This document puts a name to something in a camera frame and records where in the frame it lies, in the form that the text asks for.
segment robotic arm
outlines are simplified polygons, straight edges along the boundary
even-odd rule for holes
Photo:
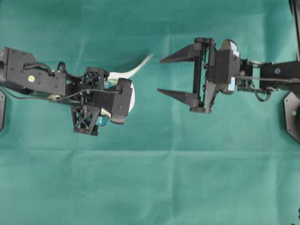
[[[300,0],[290,0],[295,19],[298,49],[300,46],[299,12]],[[253,92],[259,101],[266,101],[278,89],[290,90],[285,98],[287,132],[300,142],[300,62],[261,63],[242,59],[236,43],[226,39],[216,49],[212,38],[196,38],[195,43],[162,59],[161,63],[194,62],[193,92],[158,89],[161,93],[190,106],[195,113],[210,113],[218,93],[230,95],[238,91]],[[202,68],[205,70],[203,96],[200,95]],[[253,68],[260,69],[260,77],[253,76]],[[255,87],[253,80],[259,80]],[[262,99],[258,94],[265,94]]]
[[[97,136],[98,126],[104,126],[108,119],[124,124],[135,102],[134,87],[128,78],[150,58],[151,55],[128,73],[109,73],[102,68],[88,67],[81,77],[75,77],[67,72],[64,62],[52,71],[47,65],[37,62],[31,53],[4,48],[0,52],[0,88],[18,99],[69,104],[74,131]],[[34,97],[17,97],[7,88]],[[0,130],[3,128],[4,109],[5,95],[0,92]]]

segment screw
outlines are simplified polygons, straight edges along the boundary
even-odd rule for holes
[[[240,75],[241,75],[241,76],[245,76],[245,75],[246,75],[246,71],[245,71],[245,70],[241,70],[241,71],[240,71]]]
[[[275,72],[275,74],[277,74],[277,75],[278,75],[278,74],[280,74],[280,73],[281,73],[281,69],[280,69],[280,68],[276,68],[274,72]]]

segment cable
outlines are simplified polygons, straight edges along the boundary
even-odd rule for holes
[[[62,68],[62,72],[66,74],[66,77],[68,80],[72,81],[72,82],[76,82],[76,81],[80,81],[81,78],[80,77],[76,77],[76,76],[73,76],[71,74],[69,74],[67,72],[67,69],[66,69],[66,64],[64,62],[59,62],[58,65],[57,65],[57,71],[60,70],[60,68]]]
[[[257,90],[254,90],[254,93],[255,93],[255,97],[256,97],[257,100],[260,101],[260,102],[268,101],[268,100],[270,99],[270,97],[271,97],[271,92],[268,92],[268,93],[267,93],[267,96],[266,96],[265,99],[262,99],[261,97],[258,96]]]
[[[99,90],[99,89],[82,89],[81,91],[76,92],[72,95],[68,95],[68,96],[61,97],[61,98],[58,98],[56,100],[51,100],[51,101],[52,102],[59,102],[59,101],[62,101],[64,99],[71,98],[71,97],[74,97],[76,95],[79,95],[82,92],[88,92],[88,91],[102,92],[102,93],[107,93],[107,94],[118,94],[118,93],[120,93],[119,91],[107,91],[107,90]]]
[[[16,98],[16,99],[35,99],[35,100],[44,100],[44,101],[50,101],[50,102],[59,102],[59,101],[62,101],[62,100],[66,100],[68,98],[71,98],[73,96],[76,96],[76,95],[79,95],[80,93],[82,92],[85,92],[85,91],[95,91],[95,92],[102,92],[102,93],[107,93],[107,94],[116,94],[116,93],[120,93],[119,91],[106,91],[106,90],[98,90],[98,89],[82,89],[81,91],[79,92],[76,92],[72,95],[68,95],[68,96],[65,96],[65,97],[61,97],[61,98],[58,98],[56,100],[51,100],[51,99],[47,99],[47,98],[42,98],[42,97],[18,97],[14,94],[12,94],[11,92],[9,92],[6,88],[4,88],[3,86],[0,85],[0,88],[3,89],[7,94],[9,94],[10,96]],[[79,101],[76,101],[76,100],[68,100],[70,102],[76,102],[76,103],[80,103]]]
[[[53,72],[51,71],[51,68],[48,65],[44,64],[44,63],[39,63],[38,62],[38,63],[29,64],[29,65],[24,66],[24,69],[30,69],[30,68],[35,68],[35,67],[46,67],[47,70],[48,70],[48,74],[53,75]]]
[[[235,78],[240,80],[259,80],[259,81],[275,81],[275,82],[285,82],[285,83],[300,83],[299,78],[291,78],[291,79],[278,79],[278,78],[260,78],[260,77],[252,77],[252,76],[235,76]]]

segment teal object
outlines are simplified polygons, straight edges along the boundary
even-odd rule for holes
[[[104,81],[104,89],[108,89],[108,88],[110,88],[110,87],[112,87],[113,85],[112,85],[112,83],[111,82],[109,82],[109,81]]]
[[[0,132],[3,225],[290,225],[300,207],[300,146],[283,98],[219,94],[209,115],[156,88],[191,90],[193,64],[159,64],[193,42],[234,40],[242,58],[295,60],[287,0],[1,0],[0,48],[56,68],[125,72],[135,107],[98,137],[72,130],[68,105],[7,96]]]
[[[96,125],[104,127],[108,122],[107,116],[99,116],[96,122]]]

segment white object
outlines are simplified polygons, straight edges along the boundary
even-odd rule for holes
[[[132,77],[134,74],[136,74],[153,56],[153,53],[149,54],[142,62],[140,65],[138,65],[136,68],[125,72],[125,73],[117,73],[117,72],[110,72],[108,81],[109,82],[114,82],[114,80],[118,80],[119,78],[125,78],[129,79]],[[130,105],[129,105],[129,112],[133,109],[135,106],[135,87],[133,83],[131,83],[131,88],[132,88],[132,94],[131,94],[131,99],[130,99]]]
[[[230,84],[228,85],[228,90],[234,91],[234,88],[235,88],[235,78],[232,76],[232,77],[231,77],[231,82],[230,82]]]
[[[237,57],[240,57],[240,53],[238,52],[238,47],[234,42],[230,42],[231,50],[233,51],[233,54]]]

